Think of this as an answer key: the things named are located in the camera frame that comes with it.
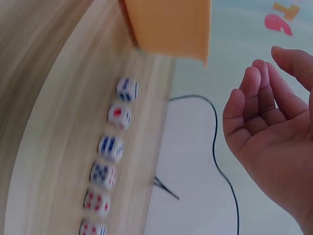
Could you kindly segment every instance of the black cable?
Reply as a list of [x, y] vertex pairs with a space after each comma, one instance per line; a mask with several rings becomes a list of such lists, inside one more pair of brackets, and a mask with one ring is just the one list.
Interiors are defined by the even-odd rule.
[[213, 139], [213, 144], [212, 144], [213, 160], [214, 160], [214, 163], [215, 163], [215, 166], [216, 166], [217, 170], [218, 170], [219, 173], [224, 177], [224, 179], [227, 181], [227, 183], [228, 183], [229, 186], [230, 186], [231, 192], [233, 193], [234, 200], [235, 200], [235, 204], [236, 204], [236, 210], [237, 210], [237, 235], [239, 235], [239, 206], [238, 206], [237, 198], [236, 198], [236, 195], [235, 195], [235, 191], [234, 191], [234, 188], [233, 188], [233, 186], [231, 185], [229, 179], [228, 179], [228, 178], [226, 177], [226, 175], [220, 170], [220, 168], [219, 168], [219, 166], [218, 166], [218, 164], [217, 164], [217, 162], [216, 162], [216, 157], [215, 157], [215, 141], [216, 141], [217, 130], [218, 130], [218, 118], [217, 118], [216, 109], [215, 109], [213, 103], [212, 103], [210, 100], [208, 100], [208, 99], [207, 99], [206, 97], [204, 97], [204, 96], [197, 95], [197, 94], [178, 96], [178, 97], [171, 98], [169, 101], [172, 102], [172, 101], [175, 101], [175, 100], [187, 99], [187, 98], [199, 98], [199, 99], [203, 99], [204, 101], [206, 101], [207, 103], [209, 103], [209, 104], [212, 106], [213, 110], [214, 110], [216, 126], [215, 126], [215, 134], [214, 134], [214, 139]]
[[170, 191], [170, 190], [161, 182], [161, 180], [158, 179], [157, 176], [155, 176], [155, 181], [154, 181], [153, 184], [154, 184], [155, 186], [158, 186], [159, 188], [161, 188], [161, 189], [167, 191], [169, 194], [171, 194], [173, 197], [175, 197], [177, 200], [179, 200], [179, 197], [178, 197], [176, 194], [174, 194], [172, 191]]

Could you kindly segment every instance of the hand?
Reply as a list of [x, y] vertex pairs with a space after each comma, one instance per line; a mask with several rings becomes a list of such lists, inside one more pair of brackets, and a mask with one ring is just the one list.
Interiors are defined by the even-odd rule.
[[225, 106], [224, 136], [261, 190], [313, 234], [313, 57], [280, 47], [271, 53], [311, 92], [310, 105], [271, 63], [256, 60]]

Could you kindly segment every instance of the white die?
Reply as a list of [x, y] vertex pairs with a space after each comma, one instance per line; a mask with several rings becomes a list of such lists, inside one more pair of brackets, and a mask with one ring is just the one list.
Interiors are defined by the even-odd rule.
[[117, 84], [116, 93], [121, 100], [132, 102], [138, 97], [139, 85], [135, 80], [123, 78]]
[[99, 142], [98, 153], [100, 157], [118, 163], [123, 156], [124, 142], [116, 136], [103, 136]]
[[115, 166], [95, 163], [90, 172], [90, 181], [106, 190], [112, 190], [116, 181]]
[[97, 213], [99, 216], [105, 218], [110, 211], [110, 197], [105, 193], [99, 193], [89, 189], [85, 196], [84, 208], [86, 210]]
[[89, 220], [83, 220], [79, 235], [106, 235], [107, 229], [104, 224], [94, 224]]
[[108, 114], [109, 123], [122, 130], [128, 129], [132, 121], [132, 110], [122, 104], [113, 104]]

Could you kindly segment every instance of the curved wooden tray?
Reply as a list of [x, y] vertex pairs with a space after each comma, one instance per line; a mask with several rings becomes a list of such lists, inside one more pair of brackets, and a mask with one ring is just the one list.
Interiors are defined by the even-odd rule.
[[[78, 234], [102, 134], [125, 142], [110, 235], [141, 234], [174, 60], [134, 48], [117, 1], [1, 3], [0, 235]], [[116, 84], [141, 85], [133, 123], [117, 132], [107, 112]]]

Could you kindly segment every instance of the red letter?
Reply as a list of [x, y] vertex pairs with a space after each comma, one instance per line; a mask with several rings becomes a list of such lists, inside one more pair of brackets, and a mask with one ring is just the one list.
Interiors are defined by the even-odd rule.
[[284, 22], [284, 20], [280, 18], [279, 16], [276, 16], [273, 14], [267, 15], [265, 17], [264, 24], [265, 24], [265, 27], [268, 29], [279, 31], [279, 32], [281, 32], [283, 29], [283, 31], [287, 35], [292, 36], [292, 31], [291, 31], [290, 26], [286, 22]]

